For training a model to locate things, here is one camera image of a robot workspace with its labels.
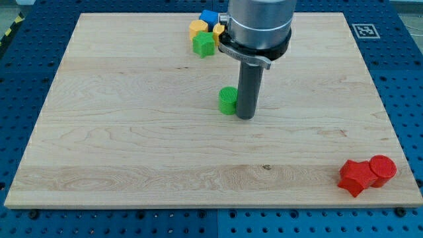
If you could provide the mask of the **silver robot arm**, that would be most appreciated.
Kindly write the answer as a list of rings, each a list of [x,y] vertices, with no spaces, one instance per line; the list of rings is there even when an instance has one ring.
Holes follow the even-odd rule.
[[[296,0],[229,0],[227,31],[238,44],[265,50],[287,39]]]

